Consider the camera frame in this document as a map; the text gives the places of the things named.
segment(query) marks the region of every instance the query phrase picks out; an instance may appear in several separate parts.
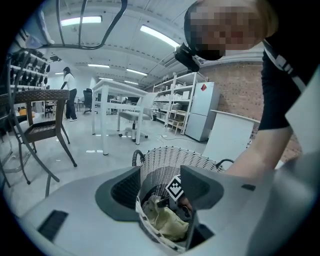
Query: laundry basket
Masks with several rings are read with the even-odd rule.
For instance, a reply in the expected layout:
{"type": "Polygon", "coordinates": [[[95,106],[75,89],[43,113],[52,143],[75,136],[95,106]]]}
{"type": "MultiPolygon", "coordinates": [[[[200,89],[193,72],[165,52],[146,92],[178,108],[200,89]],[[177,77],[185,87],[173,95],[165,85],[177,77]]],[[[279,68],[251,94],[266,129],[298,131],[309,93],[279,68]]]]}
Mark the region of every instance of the laundry basket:
{"type": "Polygon", "coordinates": [[[199,153],[183,149],[180,147],[159,147],[142,154],[136,150],[133,154],[132,165],[137,165],[137,156],[140,155],[140,191],[137,195],[135,210],[139,214],[142,229],[152,236],[152,240],[156,240],[164,246],[183,253],[186,249],[175,242],[165,238],[158,230],[156,230],[149,222],[147,216],[142,210],[143,203],[152,195],[162,198],[168,197],[166,191],[167,184],[171,179],[180,174],[181,166],[194,166],[208,170],[208,172],[223,172],[222,162],[230,161],[224,159],[219,163],[205,157],[199,153]]]}

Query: white table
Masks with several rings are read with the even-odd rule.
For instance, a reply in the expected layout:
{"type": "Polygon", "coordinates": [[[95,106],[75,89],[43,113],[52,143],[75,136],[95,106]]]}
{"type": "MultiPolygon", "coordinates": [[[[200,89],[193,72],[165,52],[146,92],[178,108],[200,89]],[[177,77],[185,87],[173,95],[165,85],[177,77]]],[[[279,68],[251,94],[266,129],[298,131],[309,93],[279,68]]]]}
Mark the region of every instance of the white table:
{"type": "MultiPolygon", "coordinates": [[[[141,125],[143,119],[143,100],[144,96],[147,95],[148,92],[144,90],[140,90],[133,86],[116,82],[113,80],[108,79],[101,79],[93,88],[92,88],[92,113],[95,111],[95,105],[100,103],[101,109],[101,137],[102,137],[102,150],[104,155],[108,155],[108,138],[107,138],[107,109],[117,109],[118,110],[118,124],[117,130],[120,130],[120,117],[119,112],[120,110],[132,110],[132,111],[139,111],[139,117],[137,122],[137,132],[136,132],[136,141],[135,144],[140,144],[140,133],[141,133],[141,125]],[[101,102],[96,101],[96,94],[101,91],[101,102]],[[118,104],[118,103],[111,103],[108,102],[108,95],[119,96],[120,101],[122,101],[122,97],[140,97],[141,98],[141,105],[134,106],[128,104],[118,104]]],[[[95,114],[92,115],[92,124],[91,130],[92,134],[96,134],[95,128],[95,114]]]]}

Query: brick wall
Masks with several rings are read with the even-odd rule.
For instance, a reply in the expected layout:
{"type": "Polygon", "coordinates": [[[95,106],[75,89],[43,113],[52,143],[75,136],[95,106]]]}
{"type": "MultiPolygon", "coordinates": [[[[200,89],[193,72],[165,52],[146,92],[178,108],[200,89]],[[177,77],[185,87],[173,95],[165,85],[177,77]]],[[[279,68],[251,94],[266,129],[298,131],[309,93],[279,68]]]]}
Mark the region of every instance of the brick wall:
{"type": "MultiPolygon", "coordinates": [[[[218,110],[261,120],[264,99],[261,85],[261,62],[237,62],[205,67],[200,73],[215,82],[221,96],[218,110]]],[[[252,138],[258,131],[254,127],[252,138]]],[[[301,153],[296,136],[292,136],[281,160],[287,161],[301,153]]]]}

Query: white refrigerator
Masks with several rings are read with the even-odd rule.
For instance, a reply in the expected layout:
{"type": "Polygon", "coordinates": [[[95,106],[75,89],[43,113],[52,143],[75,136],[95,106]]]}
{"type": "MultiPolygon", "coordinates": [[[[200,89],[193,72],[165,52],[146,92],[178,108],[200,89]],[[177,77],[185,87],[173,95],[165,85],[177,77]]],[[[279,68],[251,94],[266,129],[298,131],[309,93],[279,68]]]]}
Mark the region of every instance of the white refrigerator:
{"type": "Polygon", "coordinates": [[[217,110],[219,99],[214,82],[197,83],[184,134],[199,142],[208,140],[216,118],[216,113],[210,110],[217,110]]]}

